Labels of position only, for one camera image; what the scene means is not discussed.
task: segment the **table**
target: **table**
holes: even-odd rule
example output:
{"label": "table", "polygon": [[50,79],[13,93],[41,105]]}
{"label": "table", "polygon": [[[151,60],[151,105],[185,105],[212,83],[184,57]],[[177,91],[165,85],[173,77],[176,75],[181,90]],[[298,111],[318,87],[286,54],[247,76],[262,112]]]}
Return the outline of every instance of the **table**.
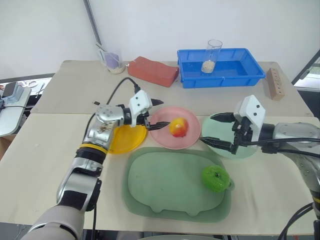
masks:
{"label": "table", "polygon": [[25,111],[23,107],[27,105],[30,93],[31,88],[24,87],[19,101],[8,103],[5,105],[8,108],[2,109],[0,112],[0,137],[13,134],[18,129],[21,117]]}
{"label": "table", "polygon": [[[173,61],[165,63],[177,66]],[[164,101],[163,105],[153,108],[151,114],[165,106],[185,107],[197,116],[233,112],[238,102],[254,94],[266,109],[267,116],[313,117],[312,112],[276,62],[259,62],[259,64],[265,72],[269,68],[278,70],[286,95],[281,101],[271,100],[265,79],[261,79],[255,86],[189,89],[182,87],[180,77],[169,88],[134,77],[133,79],[151,98]],[[93,102],[106,103],[115,86],[125,77],[128,77],[127,70],[114,75],[109,73],[100,61],[64,61],[31,112],[91,114],[97,107]],[[133,95],[133,86],[128,81],[119,88],[111,103],[127,105]]]}
{"label": "table", "polygon": [[[33,224],[56,204],[56,191],[81,144],[89,114],[31,114],[0,161],[0,222]],[[266,123],[306,122],[315,117],[268,116]],[[157,144],[148,136],[140,147]],[[191,149],[207,150],[198,141]],[[127,154],[108,154],[101,174],[96,228],[224,235],[278,235],[292,214],[312,202],[298,168],[282,154],[258,150],[247,159],[223,158],[235,183],[229,216],[216,223],[197,223],[138,216],[127,211],[121,198]],[[93,213],[84,227],[92,227]],[[289,229],[290,234],[313,233],[316,216],[309,212]]]}

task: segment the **glass cup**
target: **glass cup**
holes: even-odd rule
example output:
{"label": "glass cup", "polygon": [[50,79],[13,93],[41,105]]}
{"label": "glass cup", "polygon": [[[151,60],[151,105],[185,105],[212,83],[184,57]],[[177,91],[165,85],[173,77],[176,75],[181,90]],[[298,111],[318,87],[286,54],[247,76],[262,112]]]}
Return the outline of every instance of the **glass cup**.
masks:
{"label": "glass cup", "polygon": [[221,47],[222,41],[216,39],[211,39],[208,41],[201,67],[201,71],[203,73],[211,74],[214,71]]}
{"label": "glass cup", "polygon": [[121,58],[120,50],[103,51],[99,49],[99,56],[102,63],[112,74],[120,74],[125,70],[125,64]]}

